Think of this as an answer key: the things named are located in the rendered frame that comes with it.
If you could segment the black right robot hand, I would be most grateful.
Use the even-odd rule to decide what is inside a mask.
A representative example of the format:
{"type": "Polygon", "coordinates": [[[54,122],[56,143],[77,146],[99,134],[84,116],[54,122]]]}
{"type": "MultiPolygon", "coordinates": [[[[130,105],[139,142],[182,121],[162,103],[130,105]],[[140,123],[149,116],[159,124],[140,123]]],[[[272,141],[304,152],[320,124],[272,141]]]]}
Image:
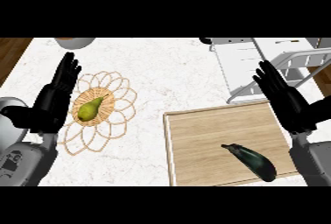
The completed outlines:
{"type": "Polygon", "coordinates": [[[264,60],[258,65],[252,79],[283,129],[291,134],[316,130],[316,124],[331,119],[331,95],[309,104],[297,89],[285,83],[272,63],[264,60]]]}

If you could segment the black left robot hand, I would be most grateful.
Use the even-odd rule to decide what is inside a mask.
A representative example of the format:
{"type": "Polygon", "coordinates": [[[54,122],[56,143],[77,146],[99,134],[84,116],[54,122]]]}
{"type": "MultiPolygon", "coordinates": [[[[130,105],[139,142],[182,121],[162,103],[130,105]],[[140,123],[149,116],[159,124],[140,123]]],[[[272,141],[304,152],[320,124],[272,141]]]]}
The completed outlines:
{"type": "Polygon", "coordinates": [[[6,106],[0,114],[9,118],[19,129],[31,133],[56,134],[65,124],[68,105],[81,66],[74,59],[75,54],[66,52],[57,64],[53,80],[40,90],[34,106],[6,106]]]}

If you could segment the pale wooden tray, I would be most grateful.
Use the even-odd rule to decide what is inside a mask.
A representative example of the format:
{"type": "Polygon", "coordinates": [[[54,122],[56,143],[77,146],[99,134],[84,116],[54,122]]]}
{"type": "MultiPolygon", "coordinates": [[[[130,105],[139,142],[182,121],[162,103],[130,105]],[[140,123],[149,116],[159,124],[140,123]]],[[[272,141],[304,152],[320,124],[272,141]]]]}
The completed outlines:
{"type": "Polygon", "coordinates": [[[171,186],[235,186],[258,180],[244,160],[297,174],[289,146],[264,101],[162,115],[171,186]]]}

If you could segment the dark purple eggplant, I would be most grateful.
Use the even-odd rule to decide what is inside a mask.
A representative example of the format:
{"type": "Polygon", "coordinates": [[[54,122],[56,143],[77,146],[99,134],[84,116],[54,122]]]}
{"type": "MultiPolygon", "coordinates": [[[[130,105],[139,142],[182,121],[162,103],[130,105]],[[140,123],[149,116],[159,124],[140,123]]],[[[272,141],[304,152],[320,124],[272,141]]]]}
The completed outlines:
{"type": "Polygon", "coordinates": [[[257,151],[245,148],[236,143],[223,144],[221,147],[235,155],[249,171],[264,182],[272,182],[275,180],[275,165],[257,151]]]}

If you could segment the green pear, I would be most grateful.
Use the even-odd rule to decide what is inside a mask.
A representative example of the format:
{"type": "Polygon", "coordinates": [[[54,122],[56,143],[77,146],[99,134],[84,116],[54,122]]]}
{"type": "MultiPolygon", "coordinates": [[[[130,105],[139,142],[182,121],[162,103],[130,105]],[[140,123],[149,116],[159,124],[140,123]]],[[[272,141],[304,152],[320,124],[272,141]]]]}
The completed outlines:
{"type": "Polygon", "coordinates": [[[93,101],[84,103],[78,109],[77,112],[77,118],[81,122],[88,122],[90,120],[94,119],[99,113],[99,106],[103,101],[103,99],[108,96],[103,95],[102,97],[96,98],[93,101]]]}

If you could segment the woven wicker flower placemat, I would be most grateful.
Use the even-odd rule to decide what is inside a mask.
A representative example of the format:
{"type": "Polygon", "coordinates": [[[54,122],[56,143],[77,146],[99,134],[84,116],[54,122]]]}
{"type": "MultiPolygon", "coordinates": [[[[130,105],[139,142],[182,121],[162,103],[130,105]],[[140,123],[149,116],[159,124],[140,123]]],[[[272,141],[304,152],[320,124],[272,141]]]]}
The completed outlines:
{"type": "Polygon", "coordinates": [[[119,72],[100,71],[78,77],[66,123],[57,138],[69,156],[83,151],[102,152],[109,141],[125,136],[128,122],[136,115],[136,100],[137,92],[130,86],[130,79],[119,72]],[[94,100],[99,100],[96,116],[83,121],[78,110],[94,100]]]}

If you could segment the grey round bowl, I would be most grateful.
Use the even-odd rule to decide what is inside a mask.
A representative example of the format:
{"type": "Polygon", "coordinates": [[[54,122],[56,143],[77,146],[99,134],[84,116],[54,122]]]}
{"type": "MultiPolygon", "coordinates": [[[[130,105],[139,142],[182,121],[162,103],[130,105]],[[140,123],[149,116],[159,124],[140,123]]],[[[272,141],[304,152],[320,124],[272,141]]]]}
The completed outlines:
{"type": "Polygon", "coordinates": [[[93,40],[94,38],[56,38],[59,46],[68,50],[84,48],[93,42],[93,40]]]}

